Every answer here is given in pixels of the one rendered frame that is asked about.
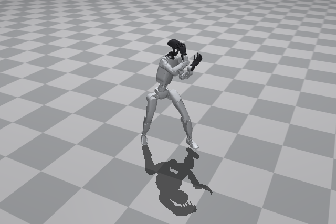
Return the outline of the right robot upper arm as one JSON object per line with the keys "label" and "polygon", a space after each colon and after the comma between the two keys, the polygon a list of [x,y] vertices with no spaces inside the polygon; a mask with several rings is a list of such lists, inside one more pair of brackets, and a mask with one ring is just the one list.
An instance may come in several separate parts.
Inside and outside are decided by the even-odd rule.
{"label": "right robot upper arm", "polygon": [[165,69],[167,72],[169,72],[171,75],[173,76],[177,76],[179,75],[179,70],[173,72],[172,71],[172,66],[170,64],[168,64],[168,62],[164,59],[162,59],[159,63],[159,66],[163,69]]}

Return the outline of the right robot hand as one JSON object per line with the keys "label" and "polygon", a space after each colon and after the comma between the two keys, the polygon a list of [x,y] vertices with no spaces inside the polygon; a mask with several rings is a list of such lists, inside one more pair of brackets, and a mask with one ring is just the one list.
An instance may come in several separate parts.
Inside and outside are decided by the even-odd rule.
{"label": "right robot hand", "polygon": [[176,45],[178,45],[179,49],[176,47],[175,49],[177,49],[181,53],[182,60],[184,60],[183,55],[187,55],[185,43],[179,43]]}

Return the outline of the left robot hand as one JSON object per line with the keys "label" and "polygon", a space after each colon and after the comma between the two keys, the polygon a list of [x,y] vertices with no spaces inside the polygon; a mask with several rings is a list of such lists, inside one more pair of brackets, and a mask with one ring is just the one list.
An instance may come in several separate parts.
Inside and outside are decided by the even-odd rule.
{"label": "left robot hand", "polygon": [[195,69],[195,66],[197,66],[201,61],[202,61],[202,56],[200,53],[199,54],[197,53],[196,58],[194,55],[194,61],[192,62],[192,64],[190,64],[190,66],[192,66],[191,71],[193,71]]}

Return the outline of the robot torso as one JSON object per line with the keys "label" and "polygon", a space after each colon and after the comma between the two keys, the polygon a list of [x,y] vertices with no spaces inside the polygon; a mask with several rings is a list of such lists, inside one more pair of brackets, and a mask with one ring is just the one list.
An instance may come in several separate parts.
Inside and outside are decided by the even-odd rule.
{"label": "robot torso", "polygon": [[[162,59],[166,60],[168,64],[170,64],[173,68],[177,66],[179,62],[178,58],[176,56],[174,57],[175,59],[170,59],[171,56],[168,56],[168,57],[163,56],[161,60]],[[171,75],[169,72],[167,72],[165,69],[161,68],[160,66],[158,67],[157,74],[156,74],[156,81],[160,84],[158,87],[155,88],[157,99],[164,99],[168,97],[169,90],[166,86],[171,83],[172,79],[173,79],[173,75]]]}

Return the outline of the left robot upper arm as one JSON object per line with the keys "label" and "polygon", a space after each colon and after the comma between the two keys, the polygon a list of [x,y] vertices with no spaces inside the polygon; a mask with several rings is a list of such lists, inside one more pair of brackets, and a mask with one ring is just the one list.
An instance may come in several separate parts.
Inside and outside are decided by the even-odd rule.
{"label": "left robot upper arm", "polygon": [[[177,58],[178,58],[178,64],[180,64],[181,62],[182,62],[182,59],[181,59],[181,57],[180,56],[176,56]],[[184,78],[184,76],[183,76],[183,74],[184,74],[184,72],[183,72],[183,70],[182,71],[180,71],[179,70],[179,79],[181,79],[181,80],[184,80],[185,78]]]}

